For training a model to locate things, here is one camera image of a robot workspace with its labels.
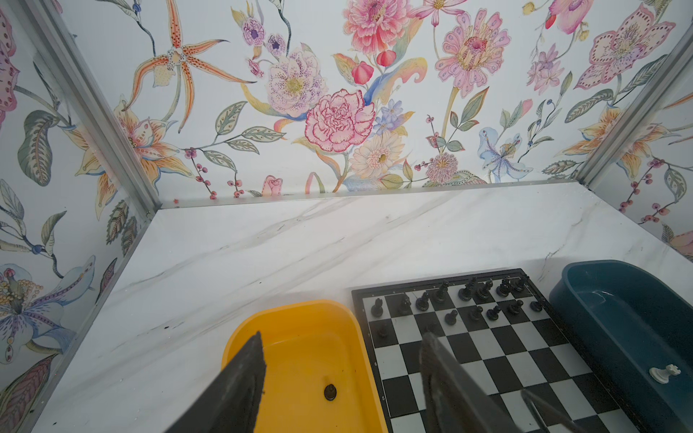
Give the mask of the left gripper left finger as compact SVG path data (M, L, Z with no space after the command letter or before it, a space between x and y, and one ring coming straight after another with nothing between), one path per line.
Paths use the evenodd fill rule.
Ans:
M167 432L254 431L266 370L262 336L257 332Z

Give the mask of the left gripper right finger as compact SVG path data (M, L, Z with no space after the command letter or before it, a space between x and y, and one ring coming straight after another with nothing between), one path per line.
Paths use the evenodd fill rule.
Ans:
M518 432L433 333L422 337L420 374L429 432Z

